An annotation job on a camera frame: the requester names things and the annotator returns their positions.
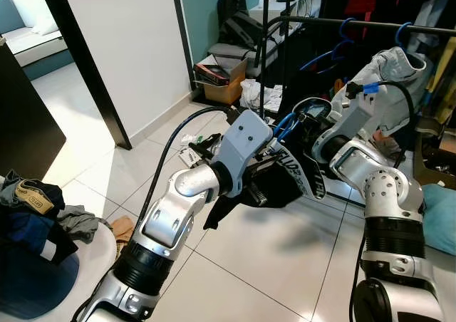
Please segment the black shorts white printed waistband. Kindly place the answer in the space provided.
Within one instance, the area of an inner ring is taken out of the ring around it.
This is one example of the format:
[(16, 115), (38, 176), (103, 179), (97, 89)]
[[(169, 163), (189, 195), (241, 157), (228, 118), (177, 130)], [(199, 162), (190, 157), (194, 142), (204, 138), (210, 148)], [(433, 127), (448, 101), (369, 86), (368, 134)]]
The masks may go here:
[[(305, 100), (301, 100), (299, 104), (296, 104), (290, 113), (303, 113), (305, 114), (305, 117), (308, 117), (309, 110), (312, 107), (319, 108), (317, 117), (323, 118), (328, 114), (330, 105), (325, 98), (305, 98)], [(276, 136), (274, 136), (275, 127), (272, 127), (269, 124), (267, 125), (270, 127), (271, 131), (273, 131), (273, 136), (271, 136), (269, 142), (261, 147), (254, 158), (257, 158), (257, 156), (270, 156), (269, 148), (276, 139)], [(284, 196), (283, 201), (286, 205), (291, 204), (291, 202), (296, 201), (296, 199), (301, 197), (321, 199), (325, 196), (326, 190), (325, 183), (323, 183), (323, 171), (315, 160), (310, 159), (309, 156), (305, 156), (304, 154), (296, 157), (289, 154), (283, 147), (280, 147), (280, 152), (277, 156), (276, 168), (278, 170), (276, 171), (276, 175), (279, 177), (279, 180), (274, 187)], [(254, 162), (254, 158), (251, 159), (251, 162), (249, 162), (248, 165), (251, 165)], [(212, 205), (208, 217), (203, 224), (203, 228), (216, 229), (219, 223), (224, 220), (230, 212), (234, 211), (235, 207), (241, 204), (247, 205), (247, 170), (245, 170), (244, 175), (242, 175), (241, 194), (235, 197), (218, 194), (218, 198), (216, 198), (214, 205)]]

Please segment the blue plastic hanger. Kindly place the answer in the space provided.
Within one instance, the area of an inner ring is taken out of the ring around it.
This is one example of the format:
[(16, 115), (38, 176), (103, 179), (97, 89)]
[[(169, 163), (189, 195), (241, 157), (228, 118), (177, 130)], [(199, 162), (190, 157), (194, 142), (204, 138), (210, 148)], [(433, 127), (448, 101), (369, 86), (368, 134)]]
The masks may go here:
[(413, 26), (413, 22), (408, 21), (404, 24), (401, 24), (394, 35), (395, 45), (402, 51), (407, 51), (408, 39), (410, 38), (410, 28)]
[(303, 154), (304, 120), (305, 114), (303, 113), (288, 113), (274, 128), (276, 139), (269, 148), (269, 154), (277, 155), (280, 147), (296, 157)]
[(310, 61), (305, 62), (302, 66), (299, 67), (299, 71), (306, 71), (306, 69), (310, 69), (322, 61), (342, 61), (344, 57), (340, 54), (341, 49), (344, 48), (344, 46), (354, 44), (354, 40), (349, 38), (348, 34), (345, 32), (346, 24), (353, 20), (353, 17), (348, 17), (348, 19), (343, 20), (343, 22), (340, 24), (338, 28), (338, 35), (341, 40), (338, 42), (338, 44), (333, 46), (331, 51), (325, 52), (315, 58), (310, 59)]

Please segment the black hanging garment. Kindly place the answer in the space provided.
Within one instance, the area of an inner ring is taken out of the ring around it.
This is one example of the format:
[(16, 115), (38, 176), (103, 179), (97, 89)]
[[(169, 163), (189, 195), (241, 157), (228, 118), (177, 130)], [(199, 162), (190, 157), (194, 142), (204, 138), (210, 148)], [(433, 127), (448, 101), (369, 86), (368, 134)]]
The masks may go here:
[(304, 98), (331, 100), (339, 90), (338, 84), (354, 77), (351, 63), (354, 45), (351, 33), (338, 30), (315, 29), (294, 35), (288, 52), (291, 65), (277, 120), (284, 119)]

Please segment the white packet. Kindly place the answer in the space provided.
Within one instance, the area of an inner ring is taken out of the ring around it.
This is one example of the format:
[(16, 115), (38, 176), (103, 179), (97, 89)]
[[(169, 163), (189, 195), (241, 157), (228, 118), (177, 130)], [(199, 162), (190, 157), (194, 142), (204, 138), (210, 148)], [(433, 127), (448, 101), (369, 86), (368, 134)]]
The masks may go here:
[(180, 149), (178, 157), (188, 168), (193, 168), (203, 163), (203, 159), (200, 154), (196, 153), (195, 150), (189, 147), (183, 147)]

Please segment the light denim shorts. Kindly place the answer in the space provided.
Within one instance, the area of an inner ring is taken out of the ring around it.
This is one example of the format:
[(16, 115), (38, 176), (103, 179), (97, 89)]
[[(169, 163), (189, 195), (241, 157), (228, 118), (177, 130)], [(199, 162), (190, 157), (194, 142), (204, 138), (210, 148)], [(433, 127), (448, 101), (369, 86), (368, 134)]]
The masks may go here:
[[(359, 85), (382, 81), (398, 82), (407, 88), (408, 94), (413, 98), (413, 107), (416, 107), (425, 93), (433, 67), (434, 63), (426, 55), (407, 53), (399, 46), (394, 46), (375, 54), (368, 64), (354, 75), (352, 81)], [(408, 125), (410, 113), (399, 88), (382, 85), (375, 100), (378, 101), (378, 109), (359, 130), (360, 136), (371, 135), (375, 130), (390, 135)]]

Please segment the black metal clothes rack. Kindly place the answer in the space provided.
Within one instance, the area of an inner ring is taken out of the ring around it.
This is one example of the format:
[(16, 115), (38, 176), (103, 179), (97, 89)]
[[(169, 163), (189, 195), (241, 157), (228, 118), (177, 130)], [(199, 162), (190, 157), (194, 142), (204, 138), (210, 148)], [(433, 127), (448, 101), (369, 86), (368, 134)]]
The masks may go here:
[[(297, 23), (299, 28), (305, 32), (315, 29), (322, 30), (338, 30), (340, 24), (345, 19), (325, 19), (325, 17), (305, 17), (305, 16), (277, 16), (275, 19), (271, 19), (264, 23), (261, 32), (264, 33), (263, 39), (260, 42), (260, 46), (265, 46), (267, 42), (267, 36), (271, 35), (274, 29), (282, 29), (285, 25)], [(351, 33), (352, 38), (355, 39), (355, 45), (351, 51), (351, 55), (354, 58), (352, 61), (352, 69), (356, 71), (367, 64), (368, 59), (371, 58), (375, 53), (379, 51), (387, 51), (390, 48), (394, 48), (394, 35), (397, 28), (401, 24), (386, 23), (386, 22), (374, 22), (374, 21), (353, 21), (346, 24), (345, 32)], [(421, 34), (434, 34), (439, 38), (456, 38), (455, 29), (446, 28), (428, 28), (427, 26), (411, 26), (410, 35), (421, 33)], [(280, 71), (284, 74), (283, 81), (280, 85), (286, 85), (288, 80), (288, 68), (291, 65), (291, 58), (288, 52), (291, 49), (289, 46), (283, 46), (280, 50)], [(277, 113), (267, 113), (264, 108), (264, 103), (254, 110), (263, 115), (276, 117)]]

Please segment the black red product box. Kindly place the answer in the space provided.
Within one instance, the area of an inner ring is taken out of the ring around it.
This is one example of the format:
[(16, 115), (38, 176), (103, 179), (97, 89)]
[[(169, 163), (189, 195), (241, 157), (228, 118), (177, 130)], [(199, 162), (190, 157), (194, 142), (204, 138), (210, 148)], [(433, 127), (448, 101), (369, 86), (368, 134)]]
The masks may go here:
[(229, 85), (238, 80), (247, 71), (247, 62), (238, 60), (235, 63), (197, 64), (193, 68), (196, 81), (205, 85)]

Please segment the yellow plaid garment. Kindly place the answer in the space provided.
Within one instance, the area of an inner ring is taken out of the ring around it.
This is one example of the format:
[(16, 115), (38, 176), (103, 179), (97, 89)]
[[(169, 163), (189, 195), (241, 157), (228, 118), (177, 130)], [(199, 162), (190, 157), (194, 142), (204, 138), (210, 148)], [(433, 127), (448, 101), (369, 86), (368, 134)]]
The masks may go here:
[(436, 74), (430, 81), (430, 101), (425, 110), (425, 117), (446, 125), (456, 106), (455, 69), (452, 67), (456, 51), (456, 38), (447, 42), (442, 58), (437, 65)]

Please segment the black backpack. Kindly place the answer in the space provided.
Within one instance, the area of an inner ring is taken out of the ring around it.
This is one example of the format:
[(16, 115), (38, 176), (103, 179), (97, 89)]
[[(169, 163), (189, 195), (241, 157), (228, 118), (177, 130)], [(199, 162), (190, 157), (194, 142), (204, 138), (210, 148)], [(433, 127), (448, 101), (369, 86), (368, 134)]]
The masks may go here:
[(263, 25), (249, 15), (247, 0), (218, 0), (216, 3), (217, 42), (255, 49), (261, 42)]

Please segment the grey crumpled garment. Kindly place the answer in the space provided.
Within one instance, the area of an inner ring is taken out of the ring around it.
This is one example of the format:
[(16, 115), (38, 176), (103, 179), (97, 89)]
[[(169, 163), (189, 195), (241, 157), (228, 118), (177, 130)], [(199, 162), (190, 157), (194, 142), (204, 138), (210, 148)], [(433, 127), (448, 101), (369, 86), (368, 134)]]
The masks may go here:
[(56, 215), (56, 221), (72, 240), (90, 244), (103, 219), (87, 211), (83, 205), (66, 205)]

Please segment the black shorts tan waistband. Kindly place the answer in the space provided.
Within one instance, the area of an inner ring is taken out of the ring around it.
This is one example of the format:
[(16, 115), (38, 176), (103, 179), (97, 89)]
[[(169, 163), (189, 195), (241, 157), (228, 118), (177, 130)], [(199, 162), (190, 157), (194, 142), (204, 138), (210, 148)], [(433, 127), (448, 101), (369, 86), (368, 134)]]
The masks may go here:
[(14, 196), (43, 217), (56, 218), (66, 203), (58, 185), (36, 180), (23, 180), (14, 185)]

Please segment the navy garment with white tag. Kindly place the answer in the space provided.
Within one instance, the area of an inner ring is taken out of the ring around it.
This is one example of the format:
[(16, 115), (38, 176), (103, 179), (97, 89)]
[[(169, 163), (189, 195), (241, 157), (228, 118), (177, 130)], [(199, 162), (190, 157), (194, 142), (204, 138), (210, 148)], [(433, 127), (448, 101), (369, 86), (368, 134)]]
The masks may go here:
[(60, 264), (77, 244), (59, 222), (32, 212), (0, 212), (0, 239), (9, 240), (52, 264)]

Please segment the black cabinet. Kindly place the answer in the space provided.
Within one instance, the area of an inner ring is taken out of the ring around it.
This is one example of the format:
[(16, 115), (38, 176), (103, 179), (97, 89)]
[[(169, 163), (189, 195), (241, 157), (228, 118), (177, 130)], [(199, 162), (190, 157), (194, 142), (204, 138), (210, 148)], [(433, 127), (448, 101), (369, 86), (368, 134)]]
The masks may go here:
[(42, 180), (66, 143), (31, 80), (0, 36), (0, 175)]

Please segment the white seat cushion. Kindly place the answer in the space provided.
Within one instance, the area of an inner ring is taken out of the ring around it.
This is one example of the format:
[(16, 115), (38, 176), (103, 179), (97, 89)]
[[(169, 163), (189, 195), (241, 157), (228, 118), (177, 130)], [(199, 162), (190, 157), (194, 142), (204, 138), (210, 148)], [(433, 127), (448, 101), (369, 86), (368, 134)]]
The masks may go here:
[(52, 40), (62, 40), (62, 34), (58, 30), (45, 35), (36, 34), (32, 28), (19, 28), (9, 32), (4, 32), (2, 36), (6, 39), (11, 52), (16, 55), (33, 48), (50, 42)]

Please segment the black door frame post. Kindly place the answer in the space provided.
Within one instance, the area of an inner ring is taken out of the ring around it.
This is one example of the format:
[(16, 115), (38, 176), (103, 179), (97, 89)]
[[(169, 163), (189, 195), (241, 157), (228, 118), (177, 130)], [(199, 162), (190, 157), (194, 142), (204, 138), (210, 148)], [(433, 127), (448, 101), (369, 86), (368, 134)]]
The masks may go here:
[(75, 14), (72, 12), (68, 0), (45, 0), (49, 12), (63, 38), (66, 40), (68, 50), (77, 65), (79, 73), (93, 98), (95, 106), (100, 111), (100, 116), (110, 133), (113, 142), (118, 148), (132, 150), (133, 144), (123, 127), (123, 122), (118, 116), (116, 107), (110, 97), (100, 71), (89, 51), (85, 36), (79, 28)]
[(195, 72), (193, 68), (195, 67), (195, 62), (192, 61), (192, 52), (189, 45), (189, 39), (187, 36), (187, 29), (185, 23), (185, 13), (183, 12), (182, 0), (173, 0), (175, 16), (178, 21), (178, 29), (180, 32), (180, 39), (182, 39), (182, 50), (183, 55), (185, 55), (185, 68), (186, 74), (188, 76), (188, 87), (191, 92), (196, 91), (195, 84)]

